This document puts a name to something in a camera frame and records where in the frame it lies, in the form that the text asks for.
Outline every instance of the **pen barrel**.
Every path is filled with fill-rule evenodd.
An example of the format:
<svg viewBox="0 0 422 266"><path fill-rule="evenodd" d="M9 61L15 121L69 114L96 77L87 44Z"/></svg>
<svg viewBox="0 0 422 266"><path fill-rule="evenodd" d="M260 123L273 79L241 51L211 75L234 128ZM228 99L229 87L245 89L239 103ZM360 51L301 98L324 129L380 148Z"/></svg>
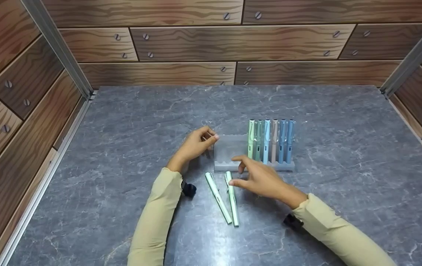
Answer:
<svg viewBox="0 0 422 266"><path fill-rule="evenodd" d="M234 226L239 226L239 218L237 217L236 194L234 192L234 187L229 185L229 181L232 180L231 172L227 171L224 174L224 177L226 178L226 184L229 190L229 201L231 203L232 221L233 221Z"/></svg>

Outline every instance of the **gray marble surface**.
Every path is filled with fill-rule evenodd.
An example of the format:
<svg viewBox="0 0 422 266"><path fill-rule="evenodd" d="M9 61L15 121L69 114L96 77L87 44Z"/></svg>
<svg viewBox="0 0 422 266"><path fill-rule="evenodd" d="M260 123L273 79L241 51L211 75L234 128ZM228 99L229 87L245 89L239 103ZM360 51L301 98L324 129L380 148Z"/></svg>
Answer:
<svg viewBox="0 0 422 266"><path fill-rule="evenodd" d="M312 192L373 238L398 265L422 265L422 146L371 86L102 88L74 136L10 265L119 266L152 183L185 135L202 125L246 133L249 118L293 118L296 172ZM343 263L282 224L289 209L237 189L241 226L226 225L204 179L175 212L167 266ZM224 196L224 176L216 173Z"/></svg>

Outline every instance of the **hand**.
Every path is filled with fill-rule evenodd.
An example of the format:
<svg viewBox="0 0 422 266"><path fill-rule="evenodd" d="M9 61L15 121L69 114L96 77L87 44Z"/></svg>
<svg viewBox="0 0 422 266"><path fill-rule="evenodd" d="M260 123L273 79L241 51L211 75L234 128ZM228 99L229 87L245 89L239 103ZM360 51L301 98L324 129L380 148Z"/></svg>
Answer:
<svg viewBox="0 0 422 266"><path fill-rule="evenodd" d="M245 188L251 192L273 199L280 200L290 208L296 209L308 196L293 185L285 183L277 172L262 162L252 160L246 155L232 158L233 161L240 161L239 173L248 169L248 180L231 180L229 185Z"/></svg>
<svg viewBox="0 0 422 266"><path fill-rule="evenodd" d="M180 172L183 165L201 155L216 143L217 140L219 140L219 135L209 126L192 131L172 156L167 164L167 168L175 172Z"/></svg>

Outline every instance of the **beige pen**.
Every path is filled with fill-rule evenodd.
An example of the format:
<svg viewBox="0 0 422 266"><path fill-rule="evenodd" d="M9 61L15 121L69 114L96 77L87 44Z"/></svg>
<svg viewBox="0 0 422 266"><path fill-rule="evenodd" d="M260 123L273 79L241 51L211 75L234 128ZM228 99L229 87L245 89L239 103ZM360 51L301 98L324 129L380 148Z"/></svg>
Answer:
<svg viewBox="0 0 422 266"><path fill-rule="evenodd" d="M277 162L277 142L278 142L278 120L273 119L271 124L271 162Z"/></svg>

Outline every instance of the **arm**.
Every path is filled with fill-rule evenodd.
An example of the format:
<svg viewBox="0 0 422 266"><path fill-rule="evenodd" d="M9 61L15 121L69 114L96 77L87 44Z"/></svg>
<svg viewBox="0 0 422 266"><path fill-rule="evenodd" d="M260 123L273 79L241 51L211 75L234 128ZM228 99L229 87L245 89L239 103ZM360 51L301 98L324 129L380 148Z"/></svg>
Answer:
<svg viewBox="0 0 422 266"><path fill-rule="evenodd" d="M337 216L313 194L293 210L306 229L349 266L395 266L395 262L366 234Z"/></svg>
<svg viewBox="0 0 422 266"><path fill-rule="evenodd" d="M295 216L317 240L321 241L349 266L395 266L395 262L366 234L337 216L322 200L306 195L285 183L273 168L245 155L232 160L241 161L239 172L247 167L248 180L231 180L229 185L248 189L256 194L274 198L288 205Z"/></svg>
<svg viewBox="0 0 422 266"><path fill-rule="evenodd" d="M179 171L190 160L198 157L219 136L208 126L191 132L182 146L163 168L152 186L128 254L128 266L162 266L168 230L182 192Z"/></svg>
<svg viewBox="0 0 422 266"><path fill-rule="evenodd" d="M182 176L163 168L138 220L130 244L128 266L162 266L168 229L181 195Z"/></svg>

